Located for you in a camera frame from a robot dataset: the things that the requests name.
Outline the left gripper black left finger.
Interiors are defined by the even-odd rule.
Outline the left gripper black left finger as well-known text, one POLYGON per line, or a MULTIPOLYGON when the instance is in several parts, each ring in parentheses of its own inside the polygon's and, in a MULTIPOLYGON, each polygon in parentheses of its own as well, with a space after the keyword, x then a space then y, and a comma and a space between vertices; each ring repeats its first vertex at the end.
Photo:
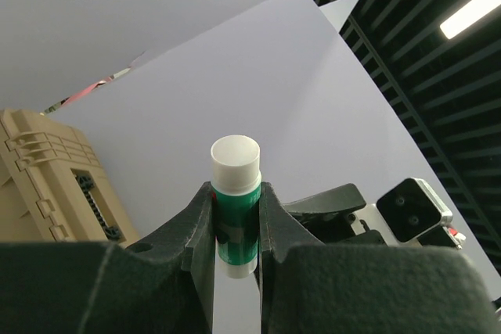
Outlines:
POLYGON ((4 333, 209 333, 211 186, 138 242, 4 242, 4 333))

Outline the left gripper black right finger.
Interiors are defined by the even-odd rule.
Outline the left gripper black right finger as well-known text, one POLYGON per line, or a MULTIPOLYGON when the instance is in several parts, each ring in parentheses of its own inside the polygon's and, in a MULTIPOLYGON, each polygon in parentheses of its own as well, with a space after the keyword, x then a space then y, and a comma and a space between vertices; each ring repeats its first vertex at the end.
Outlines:
POLYGON ((497 333, 481 276, 445 247, 324 244, 268 182, 259 202, 263 333, 497 333))

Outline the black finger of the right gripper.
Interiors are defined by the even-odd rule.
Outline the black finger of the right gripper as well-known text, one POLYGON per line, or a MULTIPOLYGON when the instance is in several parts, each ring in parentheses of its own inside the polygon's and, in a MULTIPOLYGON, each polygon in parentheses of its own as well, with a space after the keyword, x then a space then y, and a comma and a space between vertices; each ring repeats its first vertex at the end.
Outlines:
POLYGON ((365 206, 361 192, 352 183, 283 204, 292 217, 325 244, 356 236, 352 228, 355 212, 365 206))

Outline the white green glue stick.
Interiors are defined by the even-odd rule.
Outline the white green glue stick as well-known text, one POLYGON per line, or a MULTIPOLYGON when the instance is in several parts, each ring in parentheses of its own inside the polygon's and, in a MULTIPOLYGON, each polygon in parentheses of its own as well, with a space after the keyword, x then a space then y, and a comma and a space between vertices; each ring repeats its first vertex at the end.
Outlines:
POLYGON ((211 147, 214 233, 225 274, 246 278, 258 264, 261 150, 245 135, 228 135, 211 147))

